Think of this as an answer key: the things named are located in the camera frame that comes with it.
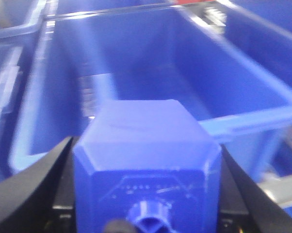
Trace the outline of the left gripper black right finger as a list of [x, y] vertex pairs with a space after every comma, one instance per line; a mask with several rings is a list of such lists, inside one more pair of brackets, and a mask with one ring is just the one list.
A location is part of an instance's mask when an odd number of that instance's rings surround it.
[[292, 217], [259, 188], [224, 145], [221, 148], [218, 232], [292, 233]]

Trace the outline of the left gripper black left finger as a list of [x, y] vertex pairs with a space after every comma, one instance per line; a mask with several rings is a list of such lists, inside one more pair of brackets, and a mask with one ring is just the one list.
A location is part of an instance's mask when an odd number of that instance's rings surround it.
[[0, 233], [43, 233], [74, 138], [0, 182]]

